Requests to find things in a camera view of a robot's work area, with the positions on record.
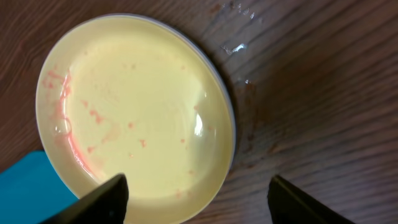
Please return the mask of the light blue plate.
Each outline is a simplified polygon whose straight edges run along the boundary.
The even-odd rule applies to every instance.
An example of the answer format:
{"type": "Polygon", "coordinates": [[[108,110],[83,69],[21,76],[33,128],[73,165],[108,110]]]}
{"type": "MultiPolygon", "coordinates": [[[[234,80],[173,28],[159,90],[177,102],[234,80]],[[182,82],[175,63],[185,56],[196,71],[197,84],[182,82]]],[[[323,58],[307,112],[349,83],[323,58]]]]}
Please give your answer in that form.
{"type": "Polygon", "coordinates": [[[143,15],[139,15],[139,14],[112,13],[112,14],[101,15],[99,17],[96,17],[96,19],[104,19],[104,18],[111,18],[111,17],[117,17],[117,18],[123,17],[123,18],[129,18],[129,19],[137,19],[140,21],[145,21],[145,22],[149,22],[151,24],[155,24],[155,25],[171,32],[173,35],[177,36],[180,40],[185,42],[202,59],[202,61],[206,64],[206,66],[212,72],[213,78],[215,79],[215,82],[217,82],[217,84],[222,92],[224,102],[226,103],[226,107],[227,107],[227,111],[228,111],[228,115],[229,115],[229,122],[231,123],[232,132],[233,132],[232,133],[233,147],[232,147],[231,159],[229,162],[229,169],[232,168],[234,154],[235,154],[236,148],[237,148],[237,124],[236,124],[236,114],[234,112],[234,107],[233,107],[233,100],[231,99],[231,95],[229,94],[228,87],[226,86],[226,83],[223,80],[223,77],[221,76],[219,70],[215,67],[215,64],[212,62],[212,60],[209,58],[209,56],[207,56],[207,54],[205,53],[203,48],[200,47],[197,44],[197,42],[195,42],[195,40],[192,39],[186,33],[181,32],[180,30],[170,26],[169,24],[161,22],[152,17],[143,16],[143,15]]]}

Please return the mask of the yellow-green plate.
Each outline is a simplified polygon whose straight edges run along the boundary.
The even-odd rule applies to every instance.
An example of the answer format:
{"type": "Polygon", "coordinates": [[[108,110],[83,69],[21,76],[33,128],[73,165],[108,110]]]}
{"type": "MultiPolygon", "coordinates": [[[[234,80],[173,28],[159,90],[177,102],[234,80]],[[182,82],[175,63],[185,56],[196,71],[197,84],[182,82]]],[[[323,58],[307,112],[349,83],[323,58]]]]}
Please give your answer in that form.
{"type": "Polygon", "coordinates": [[[46,155],[76,197],[126,176],[126,223],[193,218],[229,171],[233,132],[212,72],[149,22],[94,18],[68,31],[42,66],[35,113],[46,155]]]}

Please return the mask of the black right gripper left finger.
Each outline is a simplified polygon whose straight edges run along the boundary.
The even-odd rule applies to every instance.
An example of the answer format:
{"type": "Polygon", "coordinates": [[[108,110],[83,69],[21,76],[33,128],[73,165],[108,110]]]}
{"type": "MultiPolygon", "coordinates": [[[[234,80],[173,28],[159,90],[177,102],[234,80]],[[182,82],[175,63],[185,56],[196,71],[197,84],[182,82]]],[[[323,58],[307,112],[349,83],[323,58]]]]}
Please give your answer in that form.
{"type": "Polygon", "coordinates": [[[117,174],[60,213],[42,224],[116,223],[124,222],[129,189],[126,176],[117,174]]]}

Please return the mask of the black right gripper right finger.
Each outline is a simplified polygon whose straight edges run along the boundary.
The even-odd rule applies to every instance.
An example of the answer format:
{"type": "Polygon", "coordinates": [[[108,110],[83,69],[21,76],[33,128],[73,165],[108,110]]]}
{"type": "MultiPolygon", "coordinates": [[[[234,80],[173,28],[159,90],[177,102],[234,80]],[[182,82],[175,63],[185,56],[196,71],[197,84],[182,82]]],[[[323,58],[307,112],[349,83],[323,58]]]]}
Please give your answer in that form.
{"type": "Polygon", "coordinates": [[[279,175],[271,178],[267,201],[275,224],[354,224],[279,175]]]}

